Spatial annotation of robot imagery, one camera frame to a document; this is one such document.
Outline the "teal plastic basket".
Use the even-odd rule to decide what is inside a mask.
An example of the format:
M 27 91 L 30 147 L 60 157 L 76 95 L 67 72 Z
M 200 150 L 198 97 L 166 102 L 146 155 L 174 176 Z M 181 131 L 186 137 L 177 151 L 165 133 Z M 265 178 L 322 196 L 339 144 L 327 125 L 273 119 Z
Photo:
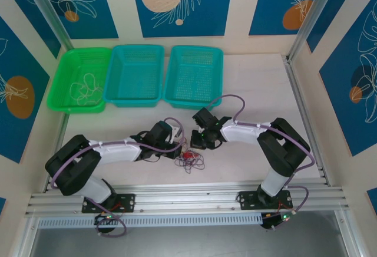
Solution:
M 102 98 L 120 108 L 155 107 L 161 100 L 164 48 L 118 45 L 111 51 Z
M 211 110 L 221 104 L 223 51 L 204 46 L 176 45 L 171 49 L 163 100 L 174 108 Z

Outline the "green plastic basket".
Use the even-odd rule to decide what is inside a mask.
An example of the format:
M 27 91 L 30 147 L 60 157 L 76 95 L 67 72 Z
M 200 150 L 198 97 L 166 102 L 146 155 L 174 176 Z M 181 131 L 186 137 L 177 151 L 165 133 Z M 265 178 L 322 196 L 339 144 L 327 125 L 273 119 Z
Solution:
M 110 57 L 109 48 L 77 48 L 66 52 L 52 81 L 47 106 L 67 114 L 102 112 Z

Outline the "aluminium rail frame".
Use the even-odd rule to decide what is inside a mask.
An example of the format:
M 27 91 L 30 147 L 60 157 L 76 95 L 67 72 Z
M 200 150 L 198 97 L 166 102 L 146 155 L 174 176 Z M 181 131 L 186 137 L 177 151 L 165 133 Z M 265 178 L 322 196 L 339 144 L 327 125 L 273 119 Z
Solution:
M 136 195 L 134 214 L 173 215 L 201 213 L 239 213 L 236 196 L 240 191 L 256 190 L 258 181 L 231 183 L 193 183 L 156 185 L 118 185 L 117 193 Z M 302 211 L 346 210 L 349 203 L 340 186 L 329 186 L 323 178 L 291 182 L 291 198 L 299 205 L 308 193 Z M 34 193 L 25 212 L 27 217 L 80 216 L 83 198 L 63 196 L 58 190 Z

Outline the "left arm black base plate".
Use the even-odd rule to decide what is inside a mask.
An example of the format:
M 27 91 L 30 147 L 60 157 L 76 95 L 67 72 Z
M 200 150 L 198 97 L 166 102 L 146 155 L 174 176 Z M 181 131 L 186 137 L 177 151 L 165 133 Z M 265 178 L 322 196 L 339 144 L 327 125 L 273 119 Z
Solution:
M 133 213 L 135 194 L 111 194 L 100 205 L 113 213 Z M 101 213 L 102 209 L 90 202 L 86 197 L 82 204 L 82 213 Z

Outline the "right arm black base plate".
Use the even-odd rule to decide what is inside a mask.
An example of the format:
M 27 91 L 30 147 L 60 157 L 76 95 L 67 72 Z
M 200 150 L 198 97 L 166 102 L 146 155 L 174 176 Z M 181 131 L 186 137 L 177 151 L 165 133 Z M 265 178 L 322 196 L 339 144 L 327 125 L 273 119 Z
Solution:
M 241 210 L 278 210 L 279 207 L 293 207 L 288 190 L 281 190 L 273 197 L 260 191 L 242 191 L 237 194 L 236 201 L 240 204 Z

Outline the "aluminium corner post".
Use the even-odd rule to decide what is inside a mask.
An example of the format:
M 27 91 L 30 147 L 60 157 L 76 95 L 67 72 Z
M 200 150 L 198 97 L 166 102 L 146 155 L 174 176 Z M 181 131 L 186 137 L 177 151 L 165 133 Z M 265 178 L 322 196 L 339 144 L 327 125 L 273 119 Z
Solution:
M 65 48 L 66 51 L 73 50 L 74 46 L 71 42 L 66 29 L 64 28 L 59 16 L 55 12 L 54 7 L 50 0 L 34 0 L 38 9 L 43 14 L 46 22 L 58 39 L 59 43 Z
M 314 0 L 313 1 L 312 6 L 310 7 L 309 13 L 304 19 L 302 26 L 298 30 L 295 41 L 287 54 L 287 63 L 289 65 L 292 64 L 292 62 L 295 60 L 298 53 L 300 52 L 302 46 L 305 44 L 307 37 L 309 36 L 316 21 L 318 20 L 318 17 L 321 14 L 322 10 L 324 9 L 327 1 L 328 0 Z

